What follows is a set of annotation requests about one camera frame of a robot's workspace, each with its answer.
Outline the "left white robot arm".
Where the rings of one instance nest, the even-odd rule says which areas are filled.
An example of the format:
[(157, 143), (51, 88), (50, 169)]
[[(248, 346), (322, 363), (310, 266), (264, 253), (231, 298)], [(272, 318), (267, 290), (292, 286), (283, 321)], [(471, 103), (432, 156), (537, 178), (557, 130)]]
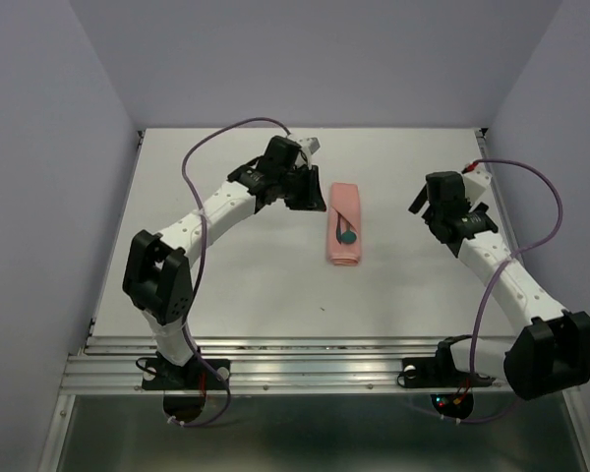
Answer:
[(122, 290), (142, 312), (166, 361), (165, 376), (176, 386), (199, 375), (197, 345), (187, 331), (195, 298), (194, 265), (234, 225), (282, 200), (287, 208), (325, 211), (319, 168), (312, 157), (316, 138), (272, 137), (265, 152), (237, 167), (197, 210), (156, 232), (142, 230), (130, 245)]

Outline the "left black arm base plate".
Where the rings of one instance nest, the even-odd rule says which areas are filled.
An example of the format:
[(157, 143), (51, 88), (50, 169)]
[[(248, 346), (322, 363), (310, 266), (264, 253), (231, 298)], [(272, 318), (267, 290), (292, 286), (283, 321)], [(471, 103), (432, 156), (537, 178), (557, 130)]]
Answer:
[(143, 374), (142, 389), (146, 391), (225, 391), (224, 383), (228, 382), (231, 362), (228, 359), (206, 361), (216, 372), (223, 372), (223, 381), (195, 359), (180, 367), (162, 357), (140, 357), (136, 367)]

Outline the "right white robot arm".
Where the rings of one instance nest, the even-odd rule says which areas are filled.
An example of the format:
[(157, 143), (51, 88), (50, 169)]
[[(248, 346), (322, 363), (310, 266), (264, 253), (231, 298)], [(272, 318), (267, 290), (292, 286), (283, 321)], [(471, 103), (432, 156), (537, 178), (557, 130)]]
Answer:
[(430, 173), (410, 212), (485, 285), (515, 334), (512, 342), (475, 332), (439, 342), (431, 357), (403, 359), (407, 388), (485, 387), (506, 382), (523, 400), (590, 380), (590, 316), (548, 294), (512, 254), (481, 197), (486, 171)]

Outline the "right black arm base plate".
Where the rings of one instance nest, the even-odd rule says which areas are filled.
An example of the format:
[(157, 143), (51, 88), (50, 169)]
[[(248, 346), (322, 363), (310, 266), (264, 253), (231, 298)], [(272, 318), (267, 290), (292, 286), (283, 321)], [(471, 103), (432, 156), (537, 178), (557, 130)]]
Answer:
[(437, 357), (406, 357), (396, 383), (404, 388), (488, 387), (496, 379), (459, 371), (451, 360)]

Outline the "pink satin napkin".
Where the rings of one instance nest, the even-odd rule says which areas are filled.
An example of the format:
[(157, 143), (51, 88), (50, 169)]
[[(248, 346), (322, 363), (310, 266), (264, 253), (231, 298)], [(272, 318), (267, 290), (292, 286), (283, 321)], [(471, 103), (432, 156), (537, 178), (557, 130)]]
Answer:
[(330, 186), (326, 257), (334, 266), (357, 266), (362, 258), (361, 200), (358, 186)]

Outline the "teal plastic utensil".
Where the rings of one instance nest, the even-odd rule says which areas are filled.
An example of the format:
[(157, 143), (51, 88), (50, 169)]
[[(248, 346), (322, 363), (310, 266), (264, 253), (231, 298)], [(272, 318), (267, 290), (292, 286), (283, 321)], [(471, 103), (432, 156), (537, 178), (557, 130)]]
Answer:
[(337, 220), (336, 220), (336, 225), (335, 225), (335, 236), (338, 241), (341, 241), (342, 236), (343, 236), (343, 231), (341, 229), (343, 217), (339, 212), (336, 214), (336, 216), (337, 216)]

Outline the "teal plastic spoon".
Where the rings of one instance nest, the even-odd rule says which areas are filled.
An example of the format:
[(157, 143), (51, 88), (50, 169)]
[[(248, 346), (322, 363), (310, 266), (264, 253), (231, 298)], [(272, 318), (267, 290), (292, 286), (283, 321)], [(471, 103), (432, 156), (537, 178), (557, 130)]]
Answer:
[(341, 224), (341, 229), (343, 231), (343, 236), (342, 236), (342, 240), (337, 242), (340, 245), (353, 245), (357, 239), (358, 239), (358, 235), (356, 234), (356, 232), (352, 229), (352, 226), (350, 224), (350, 222), (342, 215), (343, 219), (342, 219), (342, 224)]

